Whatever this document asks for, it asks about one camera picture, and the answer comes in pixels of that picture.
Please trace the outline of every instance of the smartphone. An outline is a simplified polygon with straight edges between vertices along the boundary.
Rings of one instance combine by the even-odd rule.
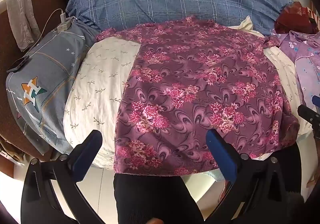
[[[25,62],[29,59],[29,56],[25,56],[23,58],[20,58],[18,60],[16,60],[11,66],[10,68],[7,69],[7,73],[10,72],[17,72],[24,64]]]

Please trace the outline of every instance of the lavender floral shirt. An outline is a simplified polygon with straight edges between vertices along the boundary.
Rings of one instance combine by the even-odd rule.
[[[205,141],[211,128],[251,158],[295,142],[299,124],[263,54],[275,41],[192,17],[98,39],[109,36],[141,43],[118,111],[117,173],[216,169]]]
[[[295,64],[300,100],[309,108],[315,108],[312,97],[320,95],[320,32],[273,34],[277,35],[282,52]]]

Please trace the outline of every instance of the purple floral blanket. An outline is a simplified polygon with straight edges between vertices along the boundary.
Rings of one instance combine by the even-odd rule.
[[[299,123],[263,54],[276,41],[193,17],[109,29],[98,39],[109,36],[141,44],[118,111],[115,172],[216,169],[205,141],[211,128],[251,158],[295,142]]]

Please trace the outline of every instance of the screw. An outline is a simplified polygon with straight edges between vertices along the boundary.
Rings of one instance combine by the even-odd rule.
[[[60,161],[65,161],[67,158],[68,158],[68,155],[65,153],[59,156]]]
[[[34,165],[34,164],[36,164],[37,162],[38,162],[38,159],[37,159],[37,158],[33,158],[30,163]]]
[[[241,157],[242,160],[248,160],[249,159],[249,155],[247,155],[246,153],[242,153],[240,155],[240,157]]]
[[[278,159],[276,157],[271,157],[270,160],[271,160],[272,163],[277,163],[278,162]]]

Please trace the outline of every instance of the star logo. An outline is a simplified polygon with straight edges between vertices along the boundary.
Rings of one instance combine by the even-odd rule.
[[[22,86],[22,89],[24,90],[23,104],[26,105],[29,102],[32,102],[36,111],[39,112],[39,109],[36,103],[36,96],[44,92],[47,92],[47,90],[37,86],[37,79],[38,77],[36,76],[34,79],[30,80],[28,84],[23,83],[21,84],[21,86]]]

